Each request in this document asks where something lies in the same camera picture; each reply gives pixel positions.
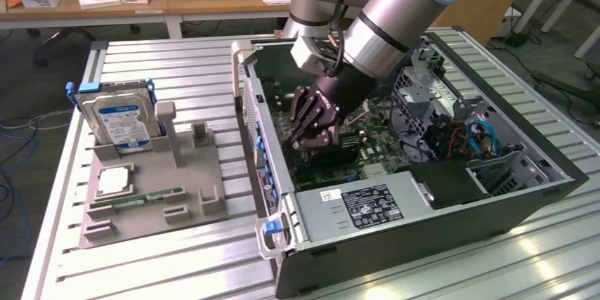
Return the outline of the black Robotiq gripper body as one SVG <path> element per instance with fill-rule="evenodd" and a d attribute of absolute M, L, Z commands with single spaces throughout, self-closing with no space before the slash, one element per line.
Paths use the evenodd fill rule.
<path fill-rule="evenodd" d="M 341 124 L 378 86 L 378 80 L 343 63 L 341 71 L 334 75 L 319 77 L 311 86 L 311 96 L 321 108 L 317 128 L 327 128 Z"/>

